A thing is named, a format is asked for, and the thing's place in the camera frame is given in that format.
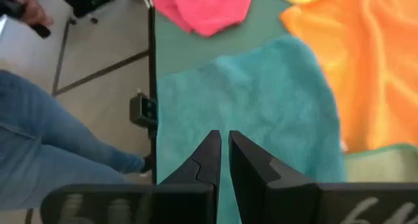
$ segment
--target hand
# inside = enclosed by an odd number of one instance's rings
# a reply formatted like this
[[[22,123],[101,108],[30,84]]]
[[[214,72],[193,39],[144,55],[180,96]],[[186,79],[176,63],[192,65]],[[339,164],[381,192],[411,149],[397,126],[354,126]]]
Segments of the hand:
[[[37,0],[15,0],[23,5],[26,5],[25,14],[22,17],[22,22],[28,25],[52,25],[53,19],[45,14],[44,9],[41,7]]]

